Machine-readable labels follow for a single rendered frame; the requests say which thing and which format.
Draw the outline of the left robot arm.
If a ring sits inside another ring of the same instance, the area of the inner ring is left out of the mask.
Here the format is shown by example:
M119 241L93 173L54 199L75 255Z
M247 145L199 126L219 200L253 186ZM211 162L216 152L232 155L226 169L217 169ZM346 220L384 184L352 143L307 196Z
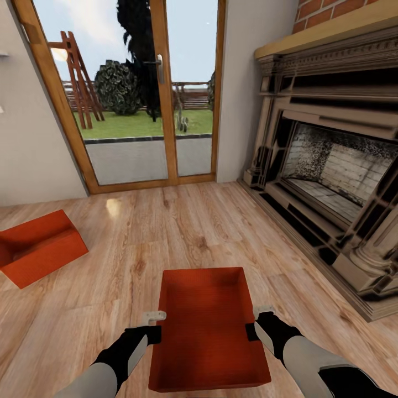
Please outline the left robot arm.
M51 398L114 398L141 360L150 344L161 343L161 326L150 326L150 321L167 318L165 311L143 312L141 327L126 328L120 339L74 381Z

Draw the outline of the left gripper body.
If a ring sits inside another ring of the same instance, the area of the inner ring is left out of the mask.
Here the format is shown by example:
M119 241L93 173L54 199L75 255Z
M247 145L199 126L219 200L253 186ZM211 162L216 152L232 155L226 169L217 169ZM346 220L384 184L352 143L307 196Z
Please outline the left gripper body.
M149 335L147 346L149 346L150 344L161 343L161 326L155 326L155 327L145 326L144 329L148 331Z

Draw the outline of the storage box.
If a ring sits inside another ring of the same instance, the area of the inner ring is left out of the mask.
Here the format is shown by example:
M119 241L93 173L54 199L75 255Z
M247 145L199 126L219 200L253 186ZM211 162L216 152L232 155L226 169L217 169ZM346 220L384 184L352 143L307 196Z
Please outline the storage box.
M0 270L21 290L86 253L63 210L0 232Z
M257 387L271 382L243 267L164 270L148 389L159 393Z

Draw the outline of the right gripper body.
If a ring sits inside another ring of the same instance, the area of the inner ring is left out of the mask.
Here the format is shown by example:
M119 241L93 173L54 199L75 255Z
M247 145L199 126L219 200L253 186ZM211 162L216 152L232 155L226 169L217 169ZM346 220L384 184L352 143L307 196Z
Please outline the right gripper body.
M259 338L258 338L258 336L256 334L254 322L253 323L246 323L245 328L246 328L247 337L248 337L249 341L259 340Z

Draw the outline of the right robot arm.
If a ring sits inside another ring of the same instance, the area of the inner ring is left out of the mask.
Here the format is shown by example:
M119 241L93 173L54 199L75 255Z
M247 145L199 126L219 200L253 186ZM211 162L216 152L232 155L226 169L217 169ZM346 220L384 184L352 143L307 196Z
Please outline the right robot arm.
M382 390L358 366L321 348L278 318L274 306L252 307L249 341L260 340L280 359L305 398L398 398Z

